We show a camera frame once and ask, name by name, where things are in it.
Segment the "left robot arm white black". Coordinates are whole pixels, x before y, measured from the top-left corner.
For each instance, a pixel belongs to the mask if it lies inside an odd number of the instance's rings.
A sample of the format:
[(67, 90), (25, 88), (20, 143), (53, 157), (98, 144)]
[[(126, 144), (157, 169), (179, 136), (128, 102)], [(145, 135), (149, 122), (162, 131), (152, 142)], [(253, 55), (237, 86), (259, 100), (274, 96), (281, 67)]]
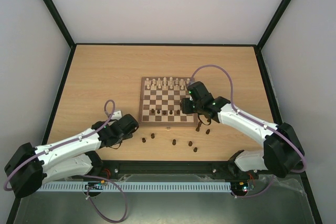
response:
[(4, 189), (24, 198), (49, 182), (72, 176), (98, 176), (103, 161), (97, 150), (121, 144), (138, 128), (132, 115), (116, 115), (59, 142), (36, 147), (23, 144), (4, 168)]

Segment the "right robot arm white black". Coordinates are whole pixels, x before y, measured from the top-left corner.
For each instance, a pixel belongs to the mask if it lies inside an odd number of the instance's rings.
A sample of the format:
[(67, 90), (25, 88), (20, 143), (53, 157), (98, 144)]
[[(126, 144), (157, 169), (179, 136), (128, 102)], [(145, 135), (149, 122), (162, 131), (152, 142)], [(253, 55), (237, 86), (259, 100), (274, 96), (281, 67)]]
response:
[(203, 115), (210, 121), (233, 127), (262, 147), (260, 151), (237, 152), (229, 164), (232, 176), (239, 178), (250, 170), (267, 170), (284, 178), (303, 160), (304, 151), (291, 125), (261, 120), (240, 110), (228, 99), (213, 98), (200, 81), (186, 88), (190, 97), (181, 100), (182, 112)]

